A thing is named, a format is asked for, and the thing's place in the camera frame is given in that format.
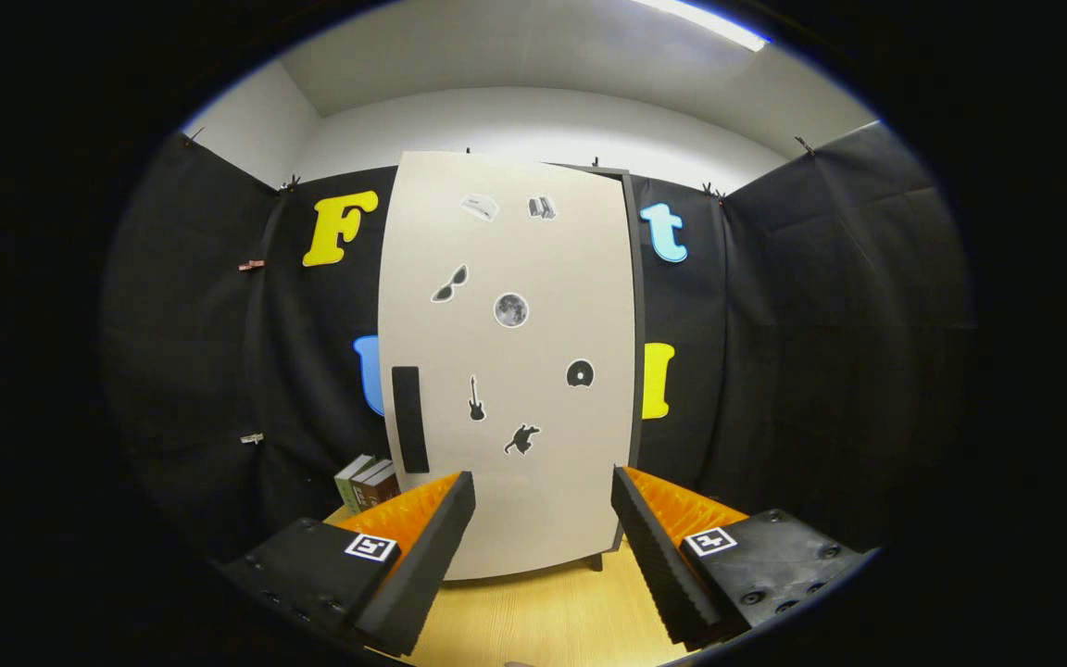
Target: black rectangle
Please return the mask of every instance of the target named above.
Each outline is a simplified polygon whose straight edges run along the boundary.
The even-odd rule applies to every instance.
[[[402,450],[402,470],[430,473],[427,461],[427,436],[423,432],[423,397],[418,394],[418,366],[395,366],[394,414],[397,443]]]

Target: brown book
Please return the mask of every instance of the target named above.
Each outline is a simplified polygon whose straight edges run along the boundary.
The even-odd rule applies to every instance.
[[[393,470],[394,461],[391,461],[388,459],[379,460],[377,463],[369,465],[367,469],[364,469],[363,472],[361,472],[360,474],[355,474],[352,477],[351,480],[352,494],[356,496],[356,504],[360,504],[361,511],[364,511],[365,509],[368,509],[369,507],[372,507],[373,504],[376,504],[376,503],[369,504],[368,497],[369,494],[376,496],[377,492],[373,489],[365,487],[365,481],[368,481],[369,478],[375,476],[375,474],[381,473],[382,470],[384,470],[385,467],[389,467],[389,470]]]
[[[376,507],[378,504],[387,502],[391,497],[401,493],[401,491],[398,491],[397,474],[394,472],[394,464],[389,463],[361,481],[361,493],[367,504],[365,507]]]

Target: green book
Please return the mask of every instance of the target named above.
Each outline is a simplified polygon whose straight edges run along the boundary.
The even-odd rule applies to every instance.
[[[352,463],[345,465],[341,472],[335,474],[335,488],[340,491],[340,497],[344,498],[345,506],[348,510],[352,511],[353,514],[359,514],[362,509],[365,509],[356,502],[356,494],[352,490],[352,478],[357,474],[363,472],[363,470],[377,463],[376,456],[369,456],[366,452],[356,457]]]

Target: moon sticker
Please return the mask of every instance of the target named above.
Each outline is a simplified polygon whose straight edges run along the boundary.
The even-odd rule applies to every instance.
[[[492,306],[492,316],[496,317],[496,322],[508,329],[516,329],[525,324],[529,319],[530,307],[525,303],[525,298],[512,291],[501,295]]]

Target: fluorescent light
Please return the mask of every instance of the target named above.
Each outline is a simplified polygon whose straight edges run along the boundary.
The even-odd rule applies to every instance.
[[[759,34],[754,34],[752,31],[744,29],[744,27],[733,25],[733,22],[727,20],[727,18],[716,17],[715,14],[703,12],[698,7],[691,7],[686,3],[679,3],[678,0],[632,1],[634,1],[634,3],[647,4],[649,7],[653,7],[655,10],[668,12],[673,14],[674,17],[685,18],[685,20],[690,21],[694,25],[702,26],[711,32],[723,35],[723,37],[730,38],[730,41],[738,44],[738,46],[746,46],[752,51],[763,49],[763,46],[768,43],[766,38],[760,37]]]

